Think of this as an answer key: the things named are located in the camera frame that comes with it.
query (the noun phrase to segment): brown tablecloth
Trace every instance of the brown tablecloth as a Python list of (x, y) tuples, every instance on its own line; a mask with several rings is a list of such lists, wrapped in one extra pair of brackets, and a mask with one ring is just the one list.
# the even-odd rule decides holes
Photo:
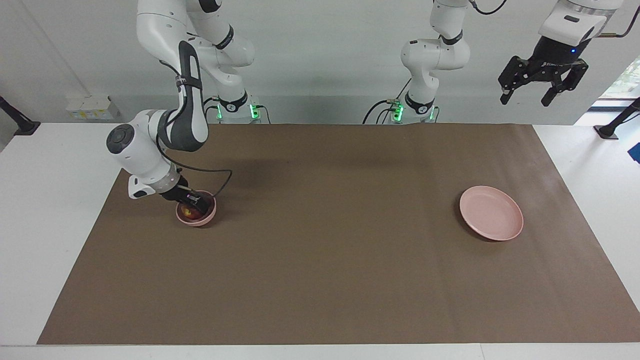
[[(213, 223), (178, 223), (122, 172), (39, 344), (640, 341), (640, 315), (531, 126), (222, 126)], [(224, 174), (185, 170), (195, 188)], [(461, 219), (475, 185), (522, 235)]]

